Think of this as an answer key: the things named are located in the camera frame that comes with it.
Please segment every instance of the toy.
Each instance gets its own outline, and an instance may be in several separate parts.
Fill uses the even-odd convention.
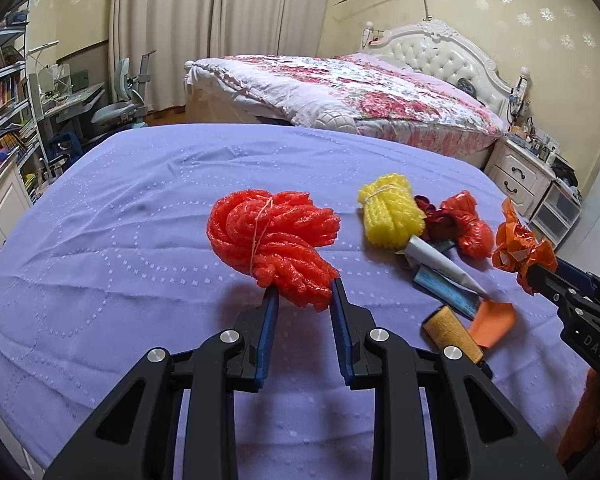
[[[424,231],[426,215],[418,208],[411,185],[401,174],[381,176],[358,192],[365,214],[365,235],[373,245],[403,249]]]
[[[249,189],[214,204],[206,236],[224,263],[258,286],[275,284],[293,304],[320,312],[329,306],[338,271],[314,248],[333,244],[339,229],[333,209],[316,207],[308,193]]]

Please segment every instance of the blue gripper pad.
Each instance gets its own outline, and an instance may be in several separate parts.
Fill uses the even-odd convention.
[[[344,308],[338,291],[339,280],[331,282],[331,325],[333,326],[333,337],[336,341],[336,351],[338,353],[338,364],[340,365],[340,374],[344,378],[344,383],[350,386],[353,379],[353,360],[352,360],[352,345],[351,336],[349,335],[349,327],[344,314]]]
[[[278,320],[278,292],[272,287],[268,288],[264,296],[264,302],[266,302],[266,310],[256,350],[256,373],[254,378],[259,388],[263,387],[264,381],[269,375],[271,349],[276,331],[276,321]]]

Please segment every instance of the curtain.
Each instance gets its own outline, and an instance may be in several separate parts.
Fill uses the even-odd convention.
[[[189,59],[234,54],[314,56],[326,0],[111,0],[109,72],[120,59],[139,69],[150,58],[146,86],[150,110],[182,106]]]

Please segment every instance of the bottle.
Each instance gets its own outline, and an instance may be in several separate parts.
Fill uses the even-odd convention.
[[[555,153],[555,150],[551,150],[551,152],[549,152],[549,156],[546,158],[546,163],[549,165],[549,167],[552,166],[552,164],[555,162],[555,157],[557,157],[557,153]]]

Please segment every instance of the drawer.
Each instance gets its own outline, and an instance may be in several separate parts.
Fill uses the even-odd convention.
[[[496,186],[507,195],[519,214],[524,216],[534,202],[534,196],[528,192],[519,182],[506,174],[497,166],[491,168],[489,178],[494,181]]]
[[[534,192],[534,186],[542,180],[536,173],[532,164],[525,164],[516,154],[510,150],[505,150],[502,158],[497,162],[502,171],[515,178],[520,184],[526,187],[530,192]]]

